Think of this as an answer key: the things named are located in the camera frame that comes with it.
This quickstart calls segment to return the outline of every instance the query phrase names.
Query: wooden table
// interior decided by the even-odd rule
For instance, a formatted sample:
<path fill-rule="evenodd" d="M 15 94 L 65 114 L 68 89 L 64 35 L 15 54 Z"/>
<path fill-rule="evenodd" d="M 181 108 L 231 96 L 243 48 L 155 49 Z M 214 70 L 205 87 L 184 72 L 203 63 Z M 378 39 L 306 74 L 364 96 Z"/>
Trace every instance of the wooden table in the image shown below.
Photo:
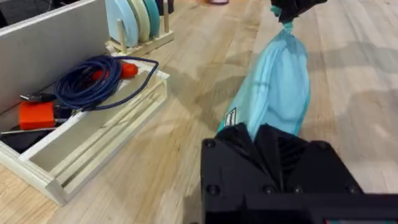
<path fill-rule="evenodd" d="M 66 206 L 0 166 L 0 223 L 201 222 L 200 144 L 280 31 L 269 1 L 176 0 L 165 108 Z M 367 192 L 398 192 L 398 2 L 330 0 L 295 20 L 312 99 L 301 137 L 330 141 Z"/>

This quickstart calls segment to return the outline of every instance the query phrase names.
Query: disc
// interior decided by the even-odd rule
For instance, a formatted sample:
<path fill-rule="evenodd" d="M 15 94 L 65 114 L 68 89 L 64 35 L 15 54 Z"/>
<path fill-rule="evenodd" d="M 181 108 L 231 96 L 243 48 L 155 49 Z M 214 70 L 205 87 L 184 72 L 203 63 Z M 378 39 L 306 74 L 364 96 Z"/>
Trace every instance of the disc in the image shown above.
<path fill-rule="evenodd" d="M 143 0 L 127 0 L 131 6 L 139 29 L 139 41 L 145 42 L 149 39 L 150 22 L 147 9 L 145 8 Z"/>
<path fill-rule="evenodd" d="M 138 25 L 134 13 L 126 0 L 105 0 L 106 17 L 108 19 L 109 35 L 120 42 L 117 20 L 121 19 L 126 36 L 126 45 L 135 46 L 138 43 Z"/>
<path fill-rule="evenodd" d="M 160 27 L 159 10 L 157 9 L 155 0 L 144 0 L 144 4 L 147 8 L 147 12 L 149 15 L 149 22 L 150 22 L 149 37 L 153 37 L 159 33 L 159 27 Z"/>

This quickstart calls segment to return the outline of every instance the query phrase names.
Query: tag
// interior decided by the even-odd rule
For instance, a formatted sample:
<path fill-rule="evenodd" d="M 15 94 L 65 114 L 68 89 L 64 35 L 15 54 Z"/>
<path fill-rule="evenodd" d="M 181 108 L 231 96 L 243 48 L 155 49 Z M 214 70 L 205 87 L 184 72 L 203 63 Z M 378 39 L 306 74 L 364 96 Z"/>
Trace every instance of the tag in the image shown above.
<path fill-rule="evenodd" d="M 233 108 L 225 115 L 225 126 L 234 126 L 236 124 L 236 108 Z"/>

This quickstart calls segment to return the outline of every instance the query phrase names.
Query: screw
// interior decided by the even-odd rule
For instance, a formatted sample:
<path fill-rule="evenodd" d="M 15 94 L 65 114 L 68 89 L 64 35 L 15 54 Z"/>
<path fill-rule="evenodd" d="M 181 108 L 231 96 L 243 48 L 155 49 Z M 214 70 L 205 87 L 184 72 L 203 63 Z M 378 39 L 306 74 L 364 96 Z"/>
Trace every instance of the screw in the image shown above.
<path fill-rule="evenodd" d="M 207 147 L 214 147 L 216 145 L 216 143 L 214 142 L 214 140 L 212 139 L 206 139 L 204 140 L 204 144 Z"/>
<path fill-rule="evenodd" d="M 217 185 L 207 185 L 206 191 L 212 196 L 217 196 L 220 194 L 220 187 Z"/>
<path fill-rule="evenodd" d="M 303 188 L 301 188 L 300 186 L 297 186 L 293 189 L 295 194 L 300 194 L 303 193 Z"/>
<path fill-rule="evenodd" d="M 264 193 L 266 193 L 266 194 L 273 194 L 273 193 L 275 193 L 275 189 L 274 189 L 272 186 L 267 186 L 267 185 L 264 185 L 264 186 L 262 187 L 262 191 L 263 191 Z"/>
<path fill-rule="evenodd" d="M 321 141 L 319 142 L 319 146 L 321 149 L 328 149 L 329 144 L 327 142 Z"/>
<path fill-rule="evenodd" d="M 348 186 L 347 190 L 351 194 L 358 194 L 359 193 L 359 190 L 358 190 L 358 188 L 355 185 Z"/>

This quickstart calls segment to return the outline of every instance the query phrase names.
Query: coiled cable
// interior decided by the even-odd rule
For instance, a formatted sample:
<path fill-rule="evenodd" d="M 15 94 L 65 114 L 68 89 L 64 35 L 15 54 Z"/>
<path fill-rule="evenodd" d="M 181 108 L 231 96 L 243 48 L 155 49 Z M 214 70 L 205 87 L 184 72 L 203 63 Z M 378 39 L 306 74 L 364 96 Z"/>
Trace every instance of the coiled cable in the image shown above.
<path fill-rule="evenodd" d="M 137 60 L 153 63 L 154 66 L 144 80 L 144 83 L 131 95 L 109 105 L 98 106 L 117 89 L 120 80 L 122 66 L 120 60 Z M 99 55 L 92 57 L 76 67 L 69 70 L 55 84 L 55 96 L 65 106 L 75 110 L 105 110 L 119 106 L 138 95 L 148 84 L 151 76 L 156 71 L 159 63 L 155 60 L 146 58 L 120 56 L 110 57 Z M 93 81 L 92 75 L 95 71 L 102 70 L 102 76 L 99 80 Z"/>

